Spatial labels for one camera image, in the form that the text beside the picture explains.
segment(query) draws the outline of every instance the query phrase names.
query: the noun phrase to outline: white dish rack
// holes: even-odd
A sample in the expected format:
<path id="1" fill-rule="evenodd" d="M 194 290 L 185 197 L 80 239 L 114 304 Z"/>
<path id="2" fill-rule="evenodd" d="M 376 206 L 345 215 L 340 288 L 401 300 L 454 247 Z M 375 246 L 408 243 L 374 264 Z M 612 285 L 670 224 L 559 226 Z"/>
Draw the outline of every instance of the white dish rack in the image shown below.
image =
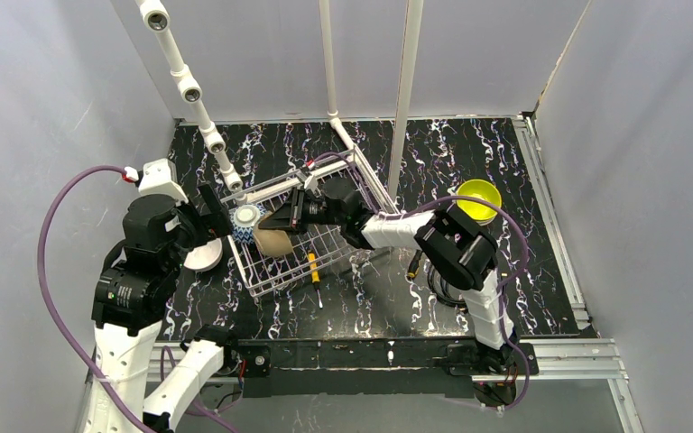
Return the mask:
<path id="1" fill-rule="evenodd" d="M 311 171 L 312 176 L 321 183 L 333 177 L 351 179 L 359 189 L 369 207 L 376 207 L 386 212 L 396 212 L 389 200 L 383 185 L 365 161 L 365 156 L 355 146 L 352 150 L 341 153 L 352 163 L 347 164 L 338 157 L 332 156 L 318 162 L 318 167 Z M 230 207 L 236 206 L 234 198 L 243 194 L 247 203 L 260 204 L 267 211 L 274 211 L 285 203 L 291 190 L 303 185 L 305 177 L 301 170 L 295 170 L 267 180 L 240 191 L 221 201 Z M 288 286 L 290 283 L 310 275 L 315 263 L 319 271 L 335 261 L 350 255 L 355 249 L 338 232 L 338 226 L 310 225 L 307 233 L 291 235 L 293 253 L 283 257 L 272 258 L 262 255 L 255 244 L 241 244 L 229 236 L 229 245 L 237 263 L 237 269 L 243 283 L 253 297 L 259 297 L 273 290 Z M 309 259 L 309 253 L 315 254 L 315 260 Z"/>

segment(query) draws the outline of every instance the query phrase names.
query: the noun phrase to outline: rack wire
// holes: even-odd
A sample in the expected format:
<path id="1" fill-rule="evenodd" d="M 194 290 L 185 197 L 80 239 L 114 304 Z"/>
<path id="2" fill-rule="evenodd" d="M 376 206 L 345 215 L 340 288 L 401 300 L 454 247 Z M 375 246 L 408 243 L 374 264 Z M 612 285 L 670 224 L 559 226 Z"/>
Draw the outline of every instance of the rack wire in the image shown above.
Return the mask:
<path id="1" fill-rule="evenodd" d="M 359 152 L 359 150 L 346 151 L 341 154 L 349 157 L 354 152 Z M 347 165 L 337 157 L 330 157 L 319 162 L 318 166 L 322 168 L 311 172 L 318 183 L 334 177 L 351 179 L 369 207 L 381 207 L 375 191 L 372 191 L 365 181 L 358 164 Z M 301 170 L 295 170 L 233 196 L 223 198 L 222 201 L 231 206 L 234 204 L 234 197 L 246 194 L 248 203 L 261 204 L 268 211 L 273 211 L 285 203 L 291 189 L 303 185 L 302 179 L 306 179 L 306 175 L 303 175 Z M 313 263 L 317 265 L 319 270 L 322 270 L 337 260 L 351 255 L 355 249 L 347 244 L 338 230 L 338 226 L 310 225 L 307 233 L 290 236 L 293 253 L 279 258 L 264 256 L 255 244 L 238 243 L 232 239 L 232 236 L 229 238 L 229 244 L 236 258 L 237 269 L 240 271 L 243 283 L 251 296 L 256 298 L 310 275 L 313 272 L 311 269 Z M 314 261 L 310 261 L 309 252 L 315 254 Z"/>

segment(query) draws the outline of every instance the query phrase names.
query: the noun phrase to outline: black marble table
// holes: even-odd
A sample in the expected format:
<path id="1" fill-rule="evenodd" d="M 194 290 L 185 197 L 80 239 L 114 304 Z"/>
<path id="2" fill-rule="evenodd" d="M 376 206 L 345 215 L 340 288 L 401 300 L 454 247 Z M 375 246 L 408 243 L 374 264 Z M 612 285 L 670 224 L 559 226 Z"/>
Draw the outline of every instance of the black marble table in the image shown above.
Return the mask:
<path id="1" fill-rule="evenodd" d="M 393 124 L 346 124 L 346 130 L 386 182 Z M 248 187 L 327 151 L 345 148 L 327 123 L 232 124 L 219 126 L 228 155 Z M 227 190 L 214 158 L 204 151 L 197 127 L 176 129 L 169 158 L 185 192 L 199 202 L 197 185 Z M 418 120 L 408 124 L 400 179 L 400 208 L 413 209 L 446 196 L 465 180 L 493 182 L 503 208 L 522 226 L 530 247 L 529 271 L 507 288 L 508 311 L 523 336 L 571 336 L 578 327 L 557 261 L 524 166 L 510 119 Z M 521 246 L 500 219 L 490 226 L 501 249 L 501 272 L 516 265 Z M 231 327 L 246 339 L 335 339 L 451 337 L 470 335 L 467 317 L 436 301 L 425 275 L 407 281 L 410 251 L 355 257 L 321 270 L 324 308 L 308 279 L 258 299 L 244 288 L 227 248 L 210 272 L 185 270 L 169 302 L 161 339 L 181 340 L 203 324 Z"/>

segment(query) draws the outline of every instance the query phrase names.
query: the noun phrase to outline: screwdriver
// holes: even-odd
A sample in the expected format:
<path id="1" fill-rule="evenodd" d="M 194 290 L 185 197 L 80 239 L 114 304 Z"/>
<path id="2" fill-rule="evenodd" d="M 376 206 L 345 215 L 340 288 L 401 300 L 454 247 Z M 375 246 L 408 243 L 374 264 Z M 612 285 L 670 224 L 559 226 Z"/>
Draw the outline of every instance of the screwdriver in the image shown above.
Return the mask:
<path id="1" fill-rule="evenodd" d="M 416 250 L 416 254 L 413 255 L 411 264 L 408 265 L 408 278 L 413 281 L 416 276 L 418 276 L 418 271 L 420 269 L 420 256 L 423 254 L 422 250 Z"/>
<path id="2" fill-rule="evenodd" d="M 312 269 L 312 285 L 315 286 L 315 290 L 318 293 L 318 304 L 322 309 L 322 298 L 320 297 L 320 276 L 318 274 L 318 264 L 315 263 L 315 254 L 310 252 L 308 254 L 310 259 L 310 269 Z"/>

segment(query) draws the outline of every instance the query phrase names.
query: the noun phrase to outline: yellow screwdriver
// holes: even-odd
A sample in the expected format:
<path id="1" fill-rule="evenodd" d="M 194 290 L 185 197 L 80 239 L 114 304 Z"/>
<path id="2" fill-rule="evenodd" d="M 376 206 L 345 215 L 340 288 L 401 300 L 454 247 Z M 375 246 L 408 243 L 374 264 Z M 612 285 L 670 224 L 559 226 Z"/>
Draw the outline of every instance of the yellow screwdriver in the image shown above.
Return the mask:
<path id="1" fill-rule="evenodd" d="M 320 276 L 318 274 L 318 264 L 315 263 L 315 254 L 310 252 L 308 254 L 310 258 L 310 269 L 312 270 L 312 285 L 315 286 L 315 290 L 318 293 L 318 303 L 322 309 L 322 298 L 320 297 Z"/>

